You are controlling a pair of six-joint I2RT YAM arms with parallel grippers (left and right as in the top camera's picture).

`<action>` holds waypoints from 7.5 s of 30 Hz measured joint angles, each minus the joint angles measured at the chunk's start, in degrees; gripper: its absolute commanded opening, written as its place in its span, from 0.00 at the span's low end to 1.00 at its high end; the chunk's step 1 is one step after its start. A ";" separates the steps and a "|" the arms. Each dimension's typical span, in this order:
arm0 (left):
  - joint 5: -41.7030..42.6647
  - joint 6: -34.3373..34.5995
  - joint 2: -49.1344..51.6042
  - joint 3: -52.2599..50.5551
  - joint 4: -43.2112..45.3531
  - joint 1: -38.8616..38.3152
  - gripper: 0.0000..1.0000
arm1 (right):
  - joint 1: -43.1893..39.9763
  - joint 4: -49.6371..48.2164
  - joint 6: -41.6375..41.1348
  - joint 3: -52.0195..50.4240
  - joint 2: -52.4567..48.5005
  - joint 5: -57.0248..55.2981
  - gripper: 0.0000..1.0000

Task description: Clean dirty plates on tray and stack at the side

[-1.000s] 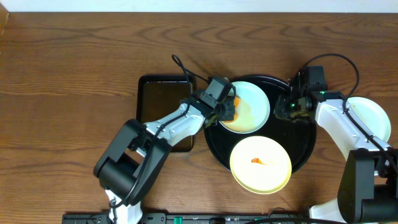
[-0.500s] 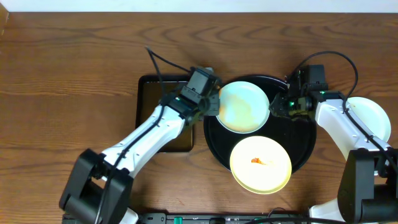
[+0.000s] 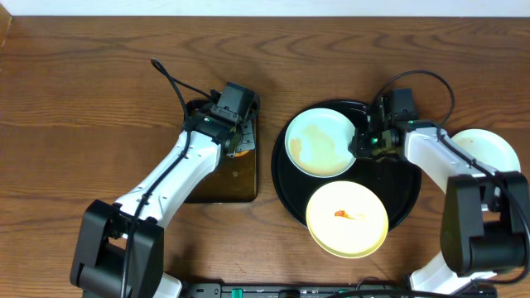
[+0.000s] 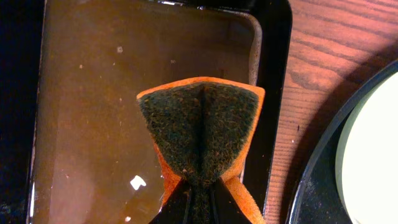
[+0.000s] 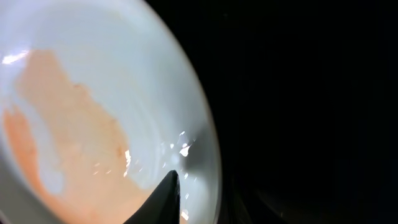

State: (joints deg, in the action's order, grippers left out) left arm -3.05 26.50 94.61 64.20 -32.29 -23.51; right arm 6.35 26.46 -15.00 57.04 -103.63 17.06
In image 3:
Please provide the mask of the orange green sponge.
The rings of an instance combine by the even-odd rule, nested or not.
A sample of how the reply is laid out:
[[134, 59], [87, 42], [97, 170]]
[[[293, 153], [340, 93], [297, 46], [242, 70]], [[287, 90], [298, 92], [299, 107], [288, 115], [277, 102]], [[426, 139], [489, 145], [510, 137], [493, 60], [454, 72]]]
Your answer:
[[239, 151], [239, 152], [236, 152], [236, 153], [234, 153], [234, 158], [244, 156], [244, 155], [248, 154], [249, 152], [250, 151]]

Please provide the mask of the light blue plate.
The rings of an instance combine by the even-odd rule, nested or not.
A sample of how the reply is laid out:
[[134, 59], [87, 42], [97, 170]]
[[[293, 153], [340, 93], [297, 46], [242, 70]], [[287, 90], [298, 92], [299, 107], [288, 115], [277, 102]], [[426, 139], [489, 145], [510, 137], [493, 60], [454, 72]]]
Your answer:
[[355, 125], [330, 108], [310, 108], [287, 125], [284, 147], [291, 163], [316, 178], [345, 173], [356, 161], [349, 151]]
[[521, 171], [515, 150], [501, 136], [484, 129], [466, 129], [451, 140], [476, 160], [502, 172]]

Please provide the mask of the yellow plate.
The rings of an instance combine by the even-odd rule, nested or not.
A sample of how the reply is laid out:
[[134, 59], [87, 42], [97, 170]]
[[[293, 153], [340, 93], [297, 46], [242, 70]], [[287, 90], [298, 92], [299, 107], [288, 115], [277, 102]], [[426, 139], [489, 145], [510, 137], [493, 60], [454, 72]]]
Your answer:
[[306, 207], [306, 224], [314, 241], [342, 258], [367, 257], [387, 237], [388, 214], [379, 197], [349, 181], [321, 186]]

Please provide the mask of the light blue plate top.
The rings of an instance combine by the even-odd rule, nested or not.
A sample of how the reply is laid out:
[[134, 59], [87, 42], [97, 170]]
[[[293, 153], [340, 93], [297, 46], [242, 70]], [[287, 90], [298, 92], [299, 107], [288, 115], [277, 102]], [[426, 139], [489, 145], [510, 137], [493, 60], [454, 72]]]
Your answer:
[[484, 129], [466, 129], [451, 140], [476, 160], [502, 172], [521, 171], [515, 150], [501, 136]]

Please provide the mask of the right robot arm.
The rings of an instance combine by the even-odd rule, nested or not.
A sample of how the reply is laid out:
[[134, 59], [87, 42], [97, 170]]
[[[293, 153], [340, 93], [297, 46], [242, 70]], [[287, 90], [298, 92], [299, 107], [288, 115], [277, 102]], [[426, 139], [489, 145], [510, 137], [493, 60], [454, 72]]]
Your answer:
[[413, 291], [455, 295], [496, 275], [529, 273], [529, 190], [518, 171], [499, 171], [456, 145], [440, 124], [421, 120], [410, 89], [379, 92], [368, 126], [349, 145], [358, 159], [407, 161], [444, 192], [440, 252], [408, 278]]

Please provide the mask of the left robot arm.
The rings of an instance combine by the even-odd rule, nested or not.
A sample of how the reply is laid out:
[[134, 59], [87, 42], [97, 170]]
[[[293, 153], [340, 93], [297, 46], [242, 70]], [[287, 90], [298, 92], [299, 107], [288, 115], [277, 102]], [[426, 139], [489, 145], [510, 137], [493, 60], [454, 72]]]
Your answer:
[[70, 282], [85, 297], [179, 297], [183, 283], [163, 271], [165, 230], [193, 189], [226, 157], [255, 149], [259, 96], [228, 82], [197, 108], [184, 108], [175, 146], [113, 204], [84, 212]]

